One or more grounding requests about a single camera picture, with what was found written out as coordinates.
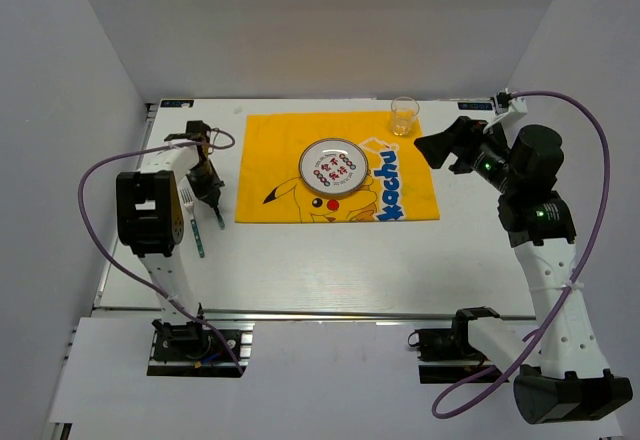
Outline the fork with teal handle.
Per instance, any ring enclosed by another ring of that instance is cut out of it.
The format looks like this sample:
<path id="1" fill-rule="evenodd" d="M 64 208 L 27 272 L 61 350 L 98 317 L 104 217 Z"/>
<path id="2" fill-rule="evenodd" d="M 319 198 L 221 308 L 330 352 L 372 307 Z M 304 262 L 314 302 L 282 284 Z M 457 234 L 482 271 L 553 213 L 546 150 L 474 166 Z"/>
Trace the fork with teal handle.
<path id="1" fill-rule="evenodd" d="M 204 258 L 205 250 L 201 240 L 199 226 L 195 216 L 195 203 L 191 195 L 191 191 L 188 188 L 181 188 L 179 193 L 180 193 L 181 200 L 183 201 L 184 207 L 186 209 L 187 215 L 189 217 L 189 222 L 191 225 L 198 255 L 200 258 Z"/>

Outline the knife with teal handle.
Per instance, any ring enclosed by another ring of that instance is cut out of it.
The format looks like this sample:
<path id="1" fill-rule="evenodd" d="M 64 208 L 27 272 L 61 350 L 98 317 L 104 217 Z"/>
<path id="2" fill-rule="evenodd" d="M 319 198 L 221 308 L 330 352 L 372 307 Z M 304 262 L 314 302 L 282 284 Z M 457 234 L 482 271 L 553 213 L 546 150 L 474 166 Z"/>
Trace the knife with teal handle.
<path id="1" fill-rule="evenodd" d="M 217 219 L 217 223 L 218 223 L 218 226 L 219 226 L 220 230 L 225 230 L 226 224 L 225 224 L 224 218 L 223 218 L 223 216 L 221 214 L 221 211 L 219 209 L 219 206 L 215 205 L 212 208 L 214 210 L 214 213 L 215 213 L 215 216 L 216 216 L 216 219 Z"/>

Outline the clear drinking glass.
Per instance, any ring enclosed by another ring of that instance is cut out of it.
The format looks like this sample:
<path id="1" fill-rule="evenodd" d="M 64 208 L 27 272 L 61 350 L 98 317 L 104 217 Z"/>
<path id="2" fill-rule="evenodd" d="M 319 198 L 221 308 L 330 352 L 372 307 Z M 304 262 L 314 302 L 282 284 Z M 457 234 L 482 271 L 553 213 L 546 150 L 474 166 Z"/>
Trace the clear drinking glass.
<path id="1" fill-rule="evenodd" d="M 419 103 L 411 97 L 397 97 L 391 102 L 390 110 L 392 133 L 396 136 L 409 135 L 420 112 Z"/>

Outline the yellow Pikachu cloth placemat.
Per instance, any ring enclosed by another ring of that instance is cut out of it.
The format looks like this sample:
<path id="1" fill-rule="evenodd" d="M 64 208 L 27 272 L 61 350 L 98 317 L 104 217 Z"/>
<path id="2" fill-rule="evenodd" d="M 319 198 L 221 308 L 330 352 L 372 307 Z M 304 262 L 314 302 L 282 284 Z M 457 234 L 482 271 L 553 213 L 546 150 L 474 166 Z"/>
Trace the yellow Pikachu cloth placemat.
<path id="1" fill-rule="evenodd" d="M 408 137 L 391 131 L 383 111 L 278 113 L 247 119 L 235 220 L 238 223 L 348 223 L 437 220 L 431 170 Z M 332 198 L 308 188 L 299 171 L 314 142 L 346 140 L 368 162 L 363 185 Z"/>

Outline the round patterned plate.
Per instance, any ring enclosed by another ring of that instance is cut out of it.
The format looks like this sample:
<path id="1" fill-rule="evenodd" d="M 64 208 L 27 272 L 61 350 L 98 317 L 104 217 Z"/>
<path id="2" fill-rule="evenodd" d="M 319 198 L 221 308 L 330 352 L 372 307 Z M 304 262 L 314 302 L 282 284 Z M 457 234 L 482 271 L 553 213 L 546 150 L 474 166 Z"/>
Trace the round patterned plate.
<path id="1" fill-rule="evenodd" d="M 364 151 L 353 142 L 327 138 L 310 144 L 303 151 L 298 170 L 309 189 L 339 197 L 364 185 L 369 163 Z"/>

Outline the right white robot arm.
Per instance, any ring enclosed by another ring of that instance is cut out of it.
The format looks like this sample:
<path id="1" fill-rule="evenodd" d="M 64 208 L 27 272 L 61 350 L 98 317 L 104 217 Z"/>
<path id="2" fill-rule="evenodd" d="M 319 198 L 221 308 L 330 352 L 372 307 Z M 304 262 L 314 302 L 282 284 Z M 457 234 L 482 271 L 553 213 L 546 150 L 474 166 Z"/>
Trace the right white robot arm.
<path id="1" fill-rule="evenodd" d="M 537 327 L 522 338 L 491 308 L 461 309 L 451 345 L 466 359 L 481 353 L 496 383 L 512 384 L 527 423 L 597 421 L 630 402 L 633 390 L 611 372 L 588 316 L 579 277 L 589 255 L 577 251 L 570 208 L 555 188 L 562 139 L 531 124 L 508 140 L 503 125 L 524 117 L 524 94 L 502 91 L 495 104 L 492 120 L 461 116 L 415 147 L 431 168 L 476 173 L 498 191 L 498 218 L 524 272 Z"/>

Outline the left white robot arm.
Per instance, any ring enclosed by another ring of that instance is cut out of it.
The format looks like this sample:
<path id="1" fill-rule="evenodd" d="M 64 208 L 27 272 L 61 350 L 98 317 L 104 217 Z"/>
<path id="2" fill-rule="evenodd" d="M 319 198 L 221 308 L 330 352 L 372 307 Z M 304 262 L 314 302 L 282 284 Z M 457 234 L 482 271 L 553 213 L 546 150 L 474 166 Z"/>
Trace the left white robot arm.
<path id="1" fill-rule="evenodd" d="M 186 180 L 196 200 L 220 212 L 224 182 L 210 160 L 212 133 L 203 121 L 189 121 L 185 132 L 167 136 L 166 145 L 149 154 L 140 169 L 116 178 L 119 240 L 150 277 L 161 305 L 161 325 L 187 325 L 178 333 L 176 344 L 191 359 L 209 352 L 212 337 L 195 325 L 203 321 L 203 314 L 179 253 L 185 222 L 178 185 Z"/>

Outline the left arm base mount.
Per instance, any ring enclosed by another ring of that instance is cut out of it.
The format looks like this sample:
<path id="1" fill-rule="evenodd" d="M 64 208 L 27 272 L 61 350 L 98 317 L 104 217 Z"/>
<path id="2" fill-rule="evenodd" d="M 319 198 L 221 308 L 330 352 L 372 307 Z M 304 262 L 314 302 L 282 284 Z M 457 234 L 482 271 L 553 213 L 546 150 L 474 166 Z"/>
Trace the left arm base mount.
<path id="1" fill-rule="evenodd" d="M 146 371 L 150 377 L 238 379 L 242 373 L 230 351 L 242 370 L 248 366 L 253 340 L 251 327 L 222 328 L 221 340 L 210 329 L 194 322 L 170 325 L 156 319 L 152 325 L 154 335 Z"/>

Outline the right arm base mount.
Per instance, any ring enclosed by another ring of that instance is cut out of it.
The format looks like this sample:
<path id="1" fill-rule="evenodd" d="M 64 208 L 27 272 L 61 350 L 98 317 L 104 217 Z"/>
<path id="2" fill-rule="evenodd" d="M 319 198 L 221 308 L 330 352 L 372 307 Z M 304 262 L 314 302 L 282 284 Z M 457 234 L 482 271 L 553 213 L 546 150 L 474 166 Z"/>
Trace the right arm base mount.
<path id="1" fill-rule="evenodd" d="M 501 372 L 479 351 L 459 346 L 453 329 L 414 329 L 407 344 L 417 353 L 419 381 L 423 385 L 453 384 L 484 370 L 487 373 L 473 383 L 492 383 Z"/>

